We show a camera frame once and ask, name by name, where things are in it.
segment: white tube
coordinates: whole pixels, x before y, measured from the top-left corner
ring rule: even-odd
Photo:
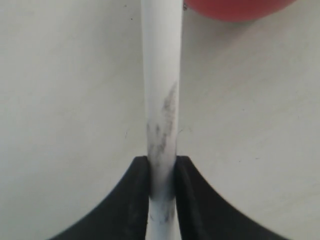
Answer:
[[[148,227],[174,239],[173,166],[177,154],[183,0],[141,0],[147,153],[151,165]]]

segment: red object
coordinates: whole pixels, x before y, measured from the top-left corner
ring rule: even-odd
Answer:
[[[184,0],[188,8],[223,21],[242,22],[265,17],[295,0]]]

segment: white surface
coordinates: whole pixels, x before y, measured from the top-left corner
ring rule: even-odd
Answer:
[[[178,153],[301,240],[320,235],[319,11],[184,15]],[[146,153],[140,26],[139,0],[0,0],[1,240],[66,228]]]
[[[151,169],[148,229],[175,238],[173,169],[177,158],[183,0],[141,0],[147,156]]]

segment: stick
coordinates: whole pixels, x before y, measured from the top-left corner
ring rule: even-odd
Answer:
[[[153,240],[174,238],[183,0],[141,0],[147,153]]]

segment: white rod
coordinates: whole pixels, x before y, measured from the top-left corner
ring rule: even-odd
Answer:
[[[141,0],[147,154],[151,166],[148,227],[174,239],[173,167],[177,154],[183,0]]]

